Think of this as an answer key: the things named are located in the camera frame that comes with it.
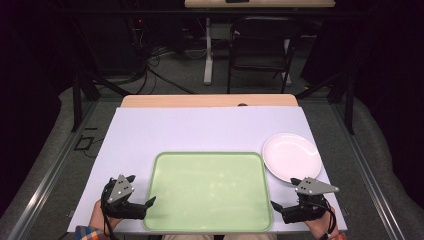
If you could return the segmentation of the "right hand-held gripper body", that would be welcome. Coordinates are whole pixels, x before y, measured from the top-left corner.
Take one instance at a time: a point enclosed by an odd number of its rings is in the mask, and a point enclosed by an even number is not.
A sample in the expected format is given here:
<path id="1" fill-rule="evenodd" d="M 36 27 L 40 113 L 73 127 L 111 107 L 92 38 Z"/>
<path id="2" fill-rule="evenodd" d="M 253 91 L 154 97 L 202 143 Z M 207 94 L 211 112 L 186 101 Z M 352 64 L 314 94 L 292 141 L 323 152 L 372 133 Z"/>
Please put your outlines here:
<path id="1" fill-rule="evenodd" d="M 321 218 L 329 209 L 324 195 L 338 191 L 339 188 L 336 186 L 311 177 L 304 178 L 298 186 L 295 186 L 298 204 L 283 208 L 281 213 L 283 221 L 289 224 Z"/>

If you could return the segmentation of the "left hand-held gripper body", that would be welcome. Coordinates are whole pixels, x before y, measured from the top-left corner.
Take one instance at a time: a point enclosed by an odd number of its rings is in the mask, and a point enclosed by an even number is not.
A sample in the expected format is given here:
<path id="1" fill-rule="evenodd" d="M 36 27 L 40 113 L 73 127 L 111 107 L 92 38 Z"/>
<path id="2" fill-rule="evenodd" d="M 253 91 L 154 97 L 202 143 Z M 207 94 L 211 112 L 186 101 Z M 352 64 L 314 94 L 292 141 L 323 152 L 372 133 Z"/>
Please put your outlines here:
<path id="1" fill-rule="evenodd" d="M 124 175 L 120 174 L 117 179 L 111 178 L 101 195 L 102 211 L 112 218 L 143 220 L 147 212 L 144 205 L 128 201 L 133 192 L 132 183 Z"/>

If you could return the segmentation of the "person's right hand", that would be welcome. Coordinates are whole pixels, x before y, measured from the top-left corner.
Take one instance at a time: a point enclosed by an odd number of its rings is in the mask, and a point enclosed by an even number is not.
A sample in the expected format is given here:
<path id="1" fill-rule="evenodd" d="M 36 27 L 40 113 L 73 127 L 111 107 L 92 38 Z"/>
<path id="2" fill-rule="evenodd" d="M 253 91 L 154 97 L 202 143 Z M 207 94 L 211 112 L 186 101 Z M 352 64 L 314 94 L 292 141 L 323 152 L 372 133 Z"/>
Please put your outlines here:
<path id="1" fill-rule="evenodd" d="M 328 232 L 331 223 L 332 215 L 329 212 L 326 212 L 320 219 L 305 221 L 306 226 L 316 240 L 319 240 L 323 235 L 333 238 L 340 234 L 338 226 L 335 226 L 331 233 Z"/>

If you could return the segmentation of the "person's left hand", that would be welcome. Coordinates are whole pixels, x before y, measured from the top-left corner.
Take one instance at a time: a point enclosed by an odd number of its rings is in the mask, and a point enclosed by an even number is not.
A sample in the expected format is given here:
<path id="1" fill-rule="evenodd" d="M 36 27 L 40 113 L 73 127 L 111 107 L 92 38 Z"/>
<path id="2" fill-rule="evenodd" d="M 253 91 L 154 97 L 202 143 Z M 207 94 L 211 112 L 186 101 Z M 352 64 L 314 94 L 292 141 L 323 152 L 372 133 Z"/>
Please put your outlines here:
<path id="1" fill-rule="evenodd" d="M 107 217 L 104 218 L 101 201 L 98 200 L 95 202 L 93 211 L 90 217 L 89 226 L 102 230 L 104 233 L 108 234 L 110 230 L 114 230 L 117 225 L 121 222 L 121 219 Z"/>

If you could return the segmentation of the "white round plate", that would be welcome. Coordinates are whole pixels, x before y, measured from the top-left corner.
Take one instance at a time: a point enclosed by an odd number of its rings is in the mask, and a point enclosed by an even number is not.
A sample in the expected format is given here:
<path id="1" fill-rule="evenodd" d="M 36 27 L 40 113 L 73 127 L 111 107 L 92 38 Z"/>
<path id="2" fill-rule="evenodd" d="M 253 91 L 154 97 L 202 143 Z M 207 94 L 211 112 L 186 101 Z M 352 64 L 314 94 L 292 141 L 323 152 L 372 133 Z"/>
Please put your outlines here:
<path id="1" fill-rule="evenodd" d="M 317 147 L 307 139 L 291 133 L 270 137 L 262 148 L 262 157 L 268 170 L 285 182 L 292 178 L 315 178 L 322 168 Z"/>

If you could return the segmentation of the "black floor socket box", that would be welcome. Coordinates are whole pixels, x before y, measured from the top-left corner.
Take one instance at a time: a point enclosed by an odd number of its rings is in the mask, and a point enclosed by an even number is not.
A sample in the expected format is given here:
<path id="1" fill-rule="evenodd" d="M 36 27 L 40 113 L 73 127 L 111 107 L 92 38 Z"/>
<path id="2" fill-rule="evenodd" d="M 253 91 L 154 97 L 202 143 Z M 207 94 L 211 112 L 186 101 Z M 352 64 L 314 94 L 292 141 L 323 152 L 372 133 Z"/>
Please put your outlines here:
<path id="1" fill-rule="evenodd" d="M 74 147 L 75 151 L 84 151 L 89 150 L 92 143 L 94 142 L 93 137 L 83 136 L 81 135 Z"/>

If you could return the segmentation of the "green plastic tray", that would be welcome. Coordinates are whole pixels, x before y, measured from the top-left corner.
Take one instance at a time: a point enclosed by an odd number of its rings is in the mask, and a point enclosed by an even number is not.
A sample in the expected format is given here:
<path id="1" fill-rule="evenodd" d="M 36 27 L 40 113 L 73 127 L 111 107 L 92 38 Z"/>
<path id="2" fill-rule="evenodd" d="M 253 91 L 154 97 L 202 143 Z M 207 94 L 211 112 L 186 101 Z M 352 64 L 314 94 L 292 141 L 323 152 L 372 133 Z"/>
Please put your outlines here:
<path id="1" fill-rule="evenodd" d="M 265 232 L 273 222 L 263 160 L 254 152 L 163 152 L 144 228 L 154 232 Z"/>

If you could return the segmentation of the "pale lavender table sheet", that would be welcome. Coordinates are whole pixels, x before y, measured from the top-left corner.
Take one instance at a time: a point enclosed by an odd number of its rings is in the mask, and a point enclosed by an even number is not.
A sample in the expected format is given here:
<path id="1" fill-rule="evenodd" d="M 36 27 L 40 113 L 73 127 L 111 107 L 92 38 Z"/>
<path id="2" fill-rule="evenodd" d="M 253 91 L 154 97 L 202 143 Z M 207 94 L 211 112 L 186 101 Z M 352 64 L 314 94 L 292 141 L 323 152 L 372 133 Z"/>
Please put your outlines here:
<path id="1" fill-rule="evenodd" d="M 101 196 L 110 178 L 135 175 L 130 199 L 143 204 L 147 197 L 156 157 L 163 152 L 254 152 L 262 158 L 265 142 L 279 133 L 314 139 L 304 111 L 299 107 L 236 106 L 204 108 L 119 108 L 94 162 L 85 190 L 70 225 L 87 224 L 92 205 Z M 297 202 L 294 188 L 275 177 L 265 176 L 270 207 L 274 201 L 283 206 Z M 306 231 L 302 223 L 286 224 L 271 207 L 273 222 L 265 231 L 289 234 Z M 144 220 L 125 220 L 119 233 L 193 233 L 154 232 L 144 228 Z M 265 233 L 226 232 L 226 233 Z"/>

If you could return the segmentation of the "black metal stand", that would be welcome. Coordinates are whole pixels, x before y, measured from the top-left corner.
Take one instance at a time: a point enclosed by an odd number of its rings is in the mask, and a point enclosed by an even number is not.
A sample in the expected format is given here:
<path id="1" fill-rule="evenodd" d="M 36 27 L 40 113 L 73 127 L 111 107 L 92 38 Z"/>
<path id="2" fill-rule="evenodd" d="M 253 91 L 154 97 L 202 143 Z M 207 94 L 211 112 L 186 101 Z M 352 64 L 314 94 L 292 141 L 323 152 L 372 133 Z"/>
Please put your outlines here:
<path id="1" fill-rule="evenodd" d="M 321 83 L 295 95 L 297 99 L 304 99 L 323 87 L 331 86 L 330 92 L 327 95 L 329 103 L 340 103 L 342 97 L 344 101 L 344 125 L 350 134 L 354 134 L 353 130 L 353 106 L 354 106 L 354 78 L 346 72 L 337 73 Z"/>
<path id="2" fill-rule="evenodd" d="M 96 83 L 100 83 L 106 88 L 113 92 L 125 97 L 129 95 L 129 92 L 118 87 L 112 82 L 109 82 L 103 77 L 96 75 L 92 72 L 78 71 L 72 82 L 72 94 L 73 94 L 73 113 L 74 123 L 72 131 L 75 132 L 82 124 L 83 111 L 82 111 L 82 96 L 84 93 L 89 101 L 98 101 L 100 93 L 95 87 Z"/>

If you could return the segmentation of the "light wooden table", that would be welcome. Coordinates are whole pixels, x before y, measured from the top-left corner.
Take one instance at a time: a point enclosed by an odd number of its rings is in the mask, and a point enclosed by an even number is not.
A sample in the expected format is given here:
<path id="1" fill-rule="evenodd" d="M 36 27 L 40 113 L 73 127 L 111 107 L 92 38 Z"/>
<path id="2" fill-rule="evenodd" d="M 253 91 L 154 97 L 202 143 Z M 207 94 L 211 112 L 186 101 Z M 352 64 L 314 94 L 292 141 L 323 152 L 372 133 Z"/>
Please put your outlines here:
<path id="1" fill-rule="evenodd" d="M 292 94 L 192 94 L 128 95 L 125 108 L 231 107 L 231 106 L 298 106 Z"/>

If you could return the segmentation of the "dark computer with red light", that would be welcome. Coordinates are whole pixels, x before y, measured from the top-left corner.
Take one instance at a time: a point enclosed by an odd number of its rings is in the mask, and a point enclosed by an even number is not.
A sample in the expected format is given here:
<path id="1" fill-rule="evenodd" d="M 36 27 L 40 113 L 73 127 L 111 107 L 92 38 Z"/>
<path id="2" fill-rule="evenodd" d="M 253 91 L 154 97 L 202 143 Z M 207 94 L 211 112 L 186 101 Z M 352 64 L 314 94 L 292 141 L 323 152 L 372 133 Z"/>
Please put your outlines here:
<path id="1" fill-rule="evenodd" d="M 128 17 L 127 23 L 137 60 L 143 67 L 145 67 L 147 64 L 148 53 L 143 47 L 143 36 L 145 33 L 143 19 L 138 17 Z"/>

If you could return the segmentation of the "black metal chair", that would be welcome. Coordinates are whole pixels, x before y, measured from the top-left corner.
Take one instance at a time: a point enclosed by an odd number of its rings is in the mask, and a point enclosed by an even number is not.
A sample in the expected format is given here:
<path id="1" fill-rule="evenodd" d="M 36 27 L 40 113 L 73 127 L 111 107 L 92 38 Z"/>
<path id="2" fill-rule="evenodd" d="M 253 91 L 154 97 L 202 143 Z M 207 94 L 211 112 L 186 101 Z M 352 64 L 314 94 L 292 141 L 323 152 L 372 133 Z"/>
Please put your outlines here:
<path id="1" fill-rule="evenodd" d="M 232 70 L 281 74 L 284 92 L 301 35 L 302 27 L 293 18 L 251 16 L 234 22 L 229 37 L 227 92 L 231 92 Z"/>

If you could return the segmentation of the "wooden desk with white legs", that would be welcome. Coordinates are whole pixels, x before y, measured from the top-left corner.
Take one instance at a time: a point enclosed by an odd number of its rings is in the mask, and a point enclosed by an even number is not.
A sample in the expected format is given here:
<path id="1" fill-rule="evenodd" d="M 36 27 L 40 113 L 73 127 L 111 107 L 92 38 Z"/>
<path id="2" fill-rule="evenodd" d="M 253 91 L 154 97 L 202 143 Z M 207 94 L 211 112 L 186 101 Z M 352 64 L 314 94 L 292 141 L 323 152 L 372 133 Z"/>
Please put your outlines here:
<path id="1" fill-rule="evenodd" d="M 184 0 L 184 6 L 191 10 L 324 9 L 333 8 L 335 5 L 335 0 L 250 0 L 250 2 L 239 4 L 229 4 L 225 0 Z M 205 20 L 206 62 L 203 80 L 205 85 L 212 84 L 212 40 L 228 39 L 229 30 L 229 23 L 213 23 L 210 17 Z"/>

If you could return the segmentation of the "aluminium floor rail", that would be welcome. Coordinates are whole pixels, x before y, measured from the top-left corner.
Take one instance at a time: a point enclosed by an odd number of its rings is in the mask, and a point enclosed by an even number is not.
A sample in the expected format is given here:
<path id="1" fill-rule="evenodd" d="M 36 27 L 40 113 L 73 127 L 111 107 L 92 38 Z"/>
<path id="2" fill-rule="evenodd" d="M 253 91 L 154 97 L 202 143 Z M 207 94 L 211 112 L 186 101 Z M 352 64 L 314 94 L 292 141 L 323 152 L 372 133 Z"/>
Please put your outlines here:
<path id="1" fill-rule="evenodd" d="M 16 220 L 14 227 L 8 234 L 6 240 L 26 240 L 32 226 L 37 220 L 43 206 L 50 196 L 66 164 L 66 158 L 71 148 L 76 144 L 81 132 L 84 130 L 89 118 L 97 107 L 97 102 L 87 102 L 83 106 L 82 120 L 74 132 L 69 132 L 66 140 L 59 148 L 59 152 L 52 160 L 50 167 L 42 174 L 37 188 L 28 199 L 24 210 Z"/>
<path id="2" fill-rule="evenodd" d="M 361 178 L 367 188 L 374 207 L 381 219 L 390 240 L 405 240 L 405 236 L 394 216 L 392 208 L 389 206 L 387 198 L 384 196 L 380 185 L 378 184 L 367 159 L 362 151 L 357 138 L 351 134 L 345 126 L 344 113 L 338 104 L 332 104 L 331 109 L 335 115 L 338 124 L 342 127 L 345 137 L 347 138 L 355 155 L 356 164 L 359 168 Z"/>

